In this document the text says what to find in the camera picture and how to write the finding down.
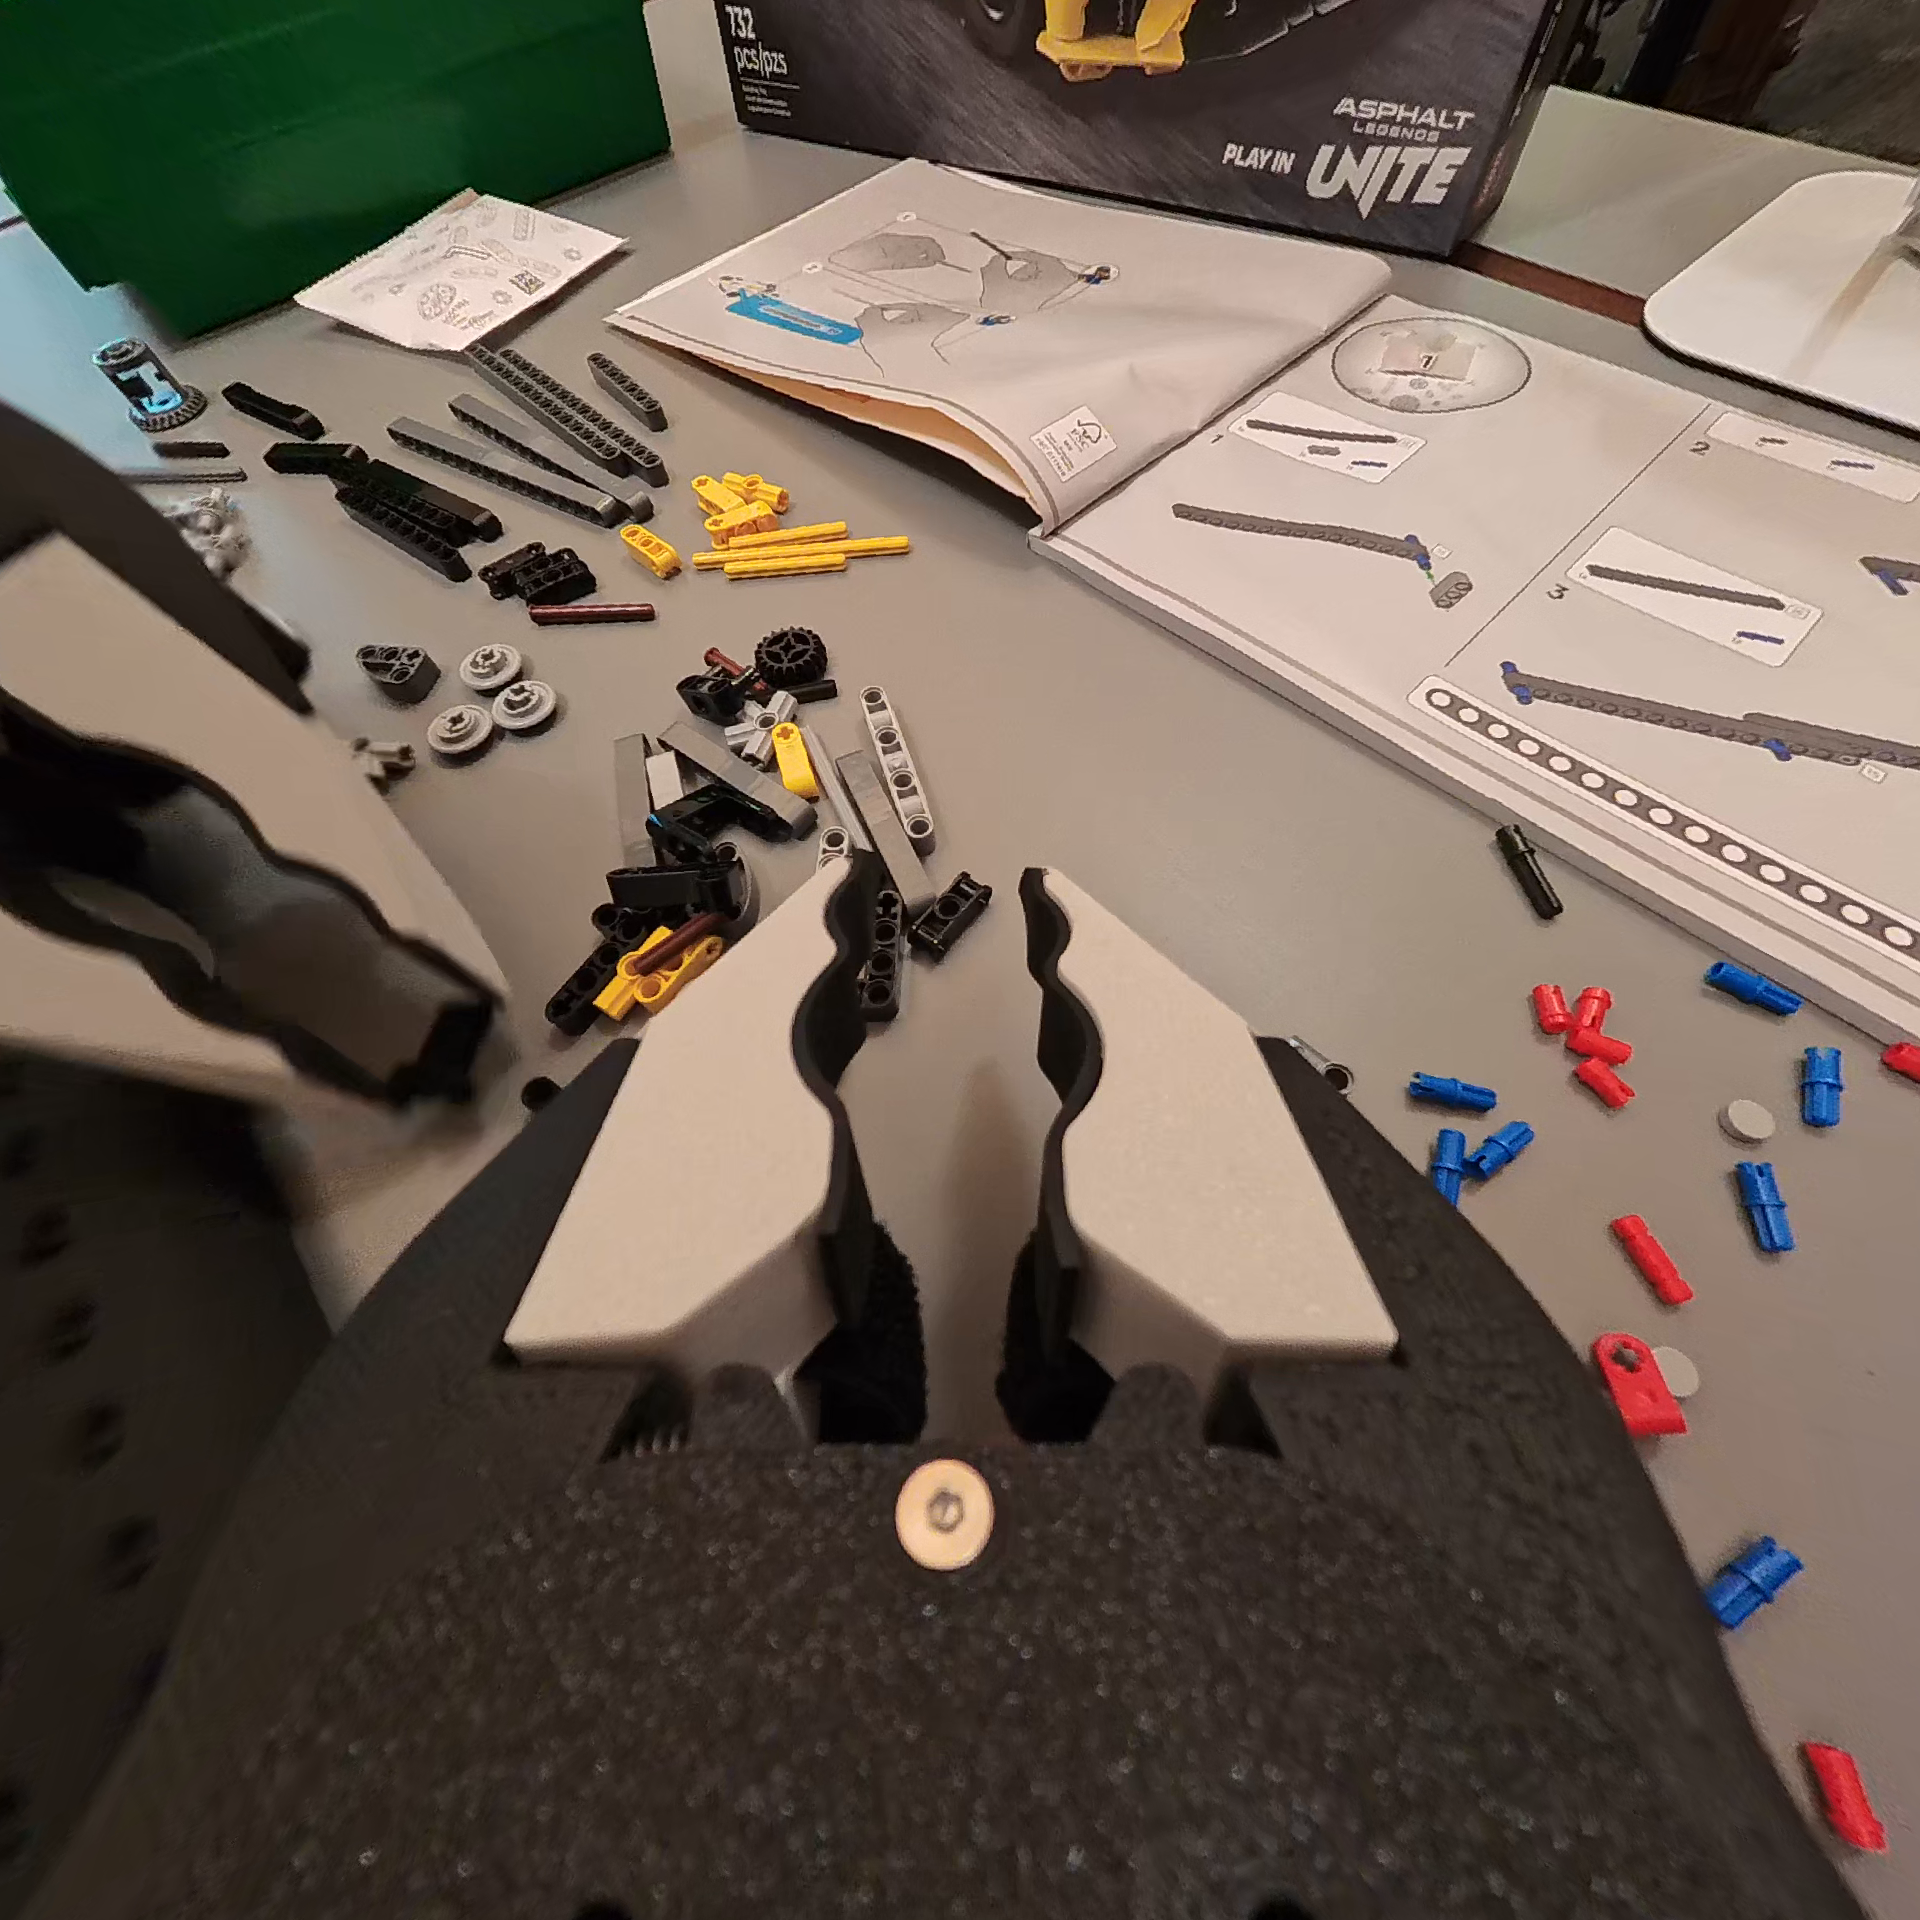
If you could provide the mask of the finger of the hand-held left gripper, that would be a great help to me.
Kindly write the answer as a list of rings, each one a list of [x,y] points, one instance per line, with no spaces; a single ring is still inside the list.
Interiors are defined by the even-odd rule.
[[[179,870],[432,868],[350,747],[65,537],[3,564],[3,863],[184,896]]]
[[[465,1104],[495,962],[433,868],[124,880],[3,863],[3,1040],[271,1104]]]

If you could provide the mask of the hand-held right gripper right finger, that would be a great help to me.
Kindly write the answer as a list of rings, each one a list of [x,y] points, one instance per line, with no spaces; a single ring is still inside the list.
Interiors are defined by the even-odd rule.
[[[1393,1319],[1233,1008],[1060,870],[1020,874],[1038,1065],[1032,1316],[1045,1362],[1369,1362]]]

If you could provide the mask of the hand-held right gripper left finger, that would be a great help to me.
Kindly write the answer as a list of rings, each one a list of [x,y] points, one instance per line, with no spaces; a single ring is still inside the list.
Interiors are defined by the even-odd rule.
[[[504,1332],[518,1362],[795,1371],[867,1319],[878,1229],[838,1083],[881,863],[852,852],[649,1015]]]

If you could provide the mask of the pile of mixed lego pieces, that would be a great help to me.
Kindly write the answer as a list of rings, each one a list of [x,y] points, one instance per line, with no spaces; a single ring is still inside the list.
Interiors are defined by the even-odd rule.
[[[808,844],[823,872],[873,856],[856,983],[867,1026],[900,1017],[911,957],[945,959],[986,917],[986,880],[935,880],[937,820],[892,693],[881,683],[856,691],[863,741],[848,752],[829,750],[804,717],[838,693],[827,663],[823,637],[808,628],[762,636],[748,661],[709,647],[677,683],[684,721],[615,739],[621,861],[590,911],[588,955],[544,1001],[556,1033],[575,1040],[664,1010],[753,923],[746,838]]]

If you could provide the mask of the printed white paper bag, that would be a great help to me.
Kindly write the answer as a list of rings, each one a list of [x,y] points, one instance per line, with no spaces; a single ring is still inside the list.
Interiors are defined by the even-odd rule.
[[[625,245],[612,231],[468,187],[294,301],[408,351],[457,354],[560,298]]]

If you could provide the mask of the dark grey lego gear hub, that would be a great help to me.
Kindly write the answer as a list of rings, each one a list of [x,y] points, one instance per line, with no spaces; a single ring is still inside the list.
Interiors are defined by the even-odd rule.
[[[94,350],[91,364],[102,372],[128,410],[128,418],[145,435],[160,435],[202,419],[208,396],[182,381],[164,364],[156,348],[142,338],[124,335]]]

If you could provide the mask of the wide black lego beam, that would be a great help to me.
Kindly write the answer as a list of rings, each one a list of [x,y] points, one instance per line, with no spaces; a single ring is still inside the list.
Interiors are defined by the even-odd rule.
[[[454,545],[492,543],[505,531],[490,505],[379,457],[338,457],[332,462],[329,477],[338,491],[367,491],[414,515]]]
[[[367,488],[336,488],[334,498],[353,523],[372,531],[404,556],[423,564],[439,578],[454,583],[463,583],[472,578],[472,567],[455,539],[428,525],[418,513],[384,494]]]

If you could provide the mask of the long black lego beam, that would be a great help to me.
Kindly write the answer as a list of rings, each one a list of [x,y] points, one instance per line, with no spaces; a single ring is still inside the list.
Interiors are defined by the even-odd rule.
[[[666,463],[649,443],[619,427],[522,351],[473,343],[460,360],[574,453],[609,476],[636,477],[655,490],[670,485]]]

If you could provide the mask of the red thin lego liftarm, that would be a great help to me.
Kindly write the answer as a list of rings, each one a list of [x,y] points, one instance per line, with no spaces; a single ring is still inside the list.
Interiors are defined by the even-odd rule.
[[[1593,1339],[1592,1358],[1599,1383],[1631,1438],[1688,1431],[1685,1411],[1648,1342],[1628,1332],[1601,1332]]]

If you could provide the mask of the pile of small lego pins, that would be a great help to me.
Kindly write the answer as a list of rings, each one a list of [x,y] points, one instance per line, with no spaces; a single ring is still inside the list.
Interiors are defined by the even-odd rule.
[[[1860,1049],[1739,1033],[1778,1129],[1739,1144],[1659,1085],[1610,998],[1536,986],[1529,1073],[1414,1072],[1417,1164],[1572,1335],[1699,1371],[1683,1435],[1635,1438],[1710,1633],[1787,1780],[1881,1916],[1915,1916],[1915,1096],[1860,1097]]]

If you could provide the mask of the long yellow lego axle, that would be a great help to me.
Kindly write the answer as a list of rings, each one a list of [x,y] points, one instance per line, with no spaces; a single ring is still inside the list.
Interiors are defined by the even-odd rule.
[[[717,571],[727,579],[769,579],[842,571],[859,560],[892,560],[911,551],[908,535],[829,539],[736,541],[715,551]]]

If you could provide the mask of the lego instruction booklet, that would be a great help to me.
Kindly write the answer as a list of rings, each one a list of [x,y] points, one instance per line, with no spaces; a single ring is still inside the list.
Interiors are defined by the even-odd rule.
[[[1915,1038],[1914,446],[918,157],[609,324],[953,453],[1113,601]]]

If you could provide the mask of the black lego set box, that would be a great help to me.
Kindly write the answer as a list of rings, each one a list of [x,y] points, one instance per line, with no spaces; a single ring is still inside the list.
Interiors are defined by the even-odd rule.
[[[726,1],[736,117],[852,152],[1444,259],[1572,1]]]

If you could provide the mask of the green plastic bin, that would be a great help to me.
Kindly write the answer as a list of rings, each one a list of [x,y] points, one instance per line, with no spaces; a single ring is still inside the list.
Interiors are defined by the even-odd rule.
[[[1,177],[86,290],[187,338],[472,187],[670,149],[640,1],[5,1]]]

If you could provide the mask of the white sign stand base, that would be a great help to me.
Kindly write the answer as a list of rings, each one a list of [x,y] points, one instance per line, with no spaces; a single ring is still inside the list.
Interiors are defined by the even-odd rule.
[[[1917,181],[1799,180],[1643,301],[1669,354],[1914,431]]]

